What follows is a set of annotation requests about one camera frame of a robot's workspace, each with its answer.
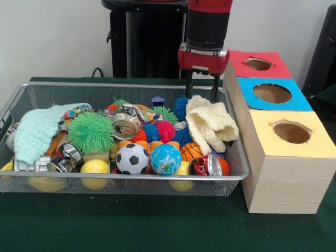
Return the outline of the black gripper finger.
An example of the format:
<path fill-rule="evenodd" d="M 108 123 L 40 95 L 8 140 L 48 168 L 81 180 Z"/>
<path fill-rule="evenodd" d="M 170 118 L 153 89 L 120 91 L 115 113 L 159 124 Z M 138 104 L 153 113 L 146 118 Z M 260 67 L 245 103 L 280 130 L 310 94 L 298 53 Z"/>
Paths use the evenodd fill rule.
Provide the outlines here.
<path fill-rule="evenodd" d="M 193 72 L 186 71 L 186 96 L 190 99 L 193 96 L 193 82 L 192 82 Z"/>
<path fill-rule="evenodd" d="M 211 96 L 210 96 L 210 102 L 215 103 L 216 102 L 216 97 L 217 97 L 217 92 L 218 92 L 218 84 L 219 84 L 219 76 L 218 75 L 213 75 L 214 77 L 214 84 L 211 89 Z"/>

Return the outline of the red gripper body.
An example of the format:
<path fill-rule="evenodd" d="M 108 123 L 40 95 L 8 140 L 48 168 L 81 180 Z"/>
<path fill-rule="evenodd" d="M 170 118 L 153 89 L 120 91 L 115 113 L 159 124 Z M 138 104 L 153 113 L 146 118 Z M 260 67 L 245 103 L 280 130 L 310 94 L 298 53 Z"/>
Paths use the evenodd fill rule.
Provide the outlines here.
<path fill-rule="evenodd" d="M 181 69 L 200 72 L 204 75 L 222 75 L 229 61 L 228 49 L 205 51 L 196 50 L 181 43 L 178 51 L 178 64 Z"/>

